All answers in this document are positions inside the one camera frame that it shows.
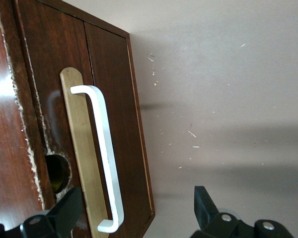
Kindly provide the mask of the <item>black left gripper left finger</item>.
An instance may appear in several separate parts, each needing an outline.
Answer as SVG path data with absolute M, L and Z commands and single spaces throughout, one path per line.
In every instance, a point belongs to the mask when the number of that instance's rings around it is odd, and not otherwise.
M 0 224 L 0 238 L 67 238 L 82 215 L 82 189 L 71 188 L 46 214 L 29 217 L 6 231 Z

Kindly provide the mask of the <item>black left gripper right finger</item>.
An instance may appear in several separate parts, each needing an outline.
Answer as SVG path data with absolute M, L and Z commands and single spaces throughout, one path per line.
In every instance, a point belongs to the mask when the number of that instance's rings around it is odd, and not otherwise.
M 194 212 L 200 229 L 191 235 L 193 238 L 294 237 L 276 221 L 258 220 L 250 226 L 230 213 L 220 212 L 204 186 L 195 186 Z

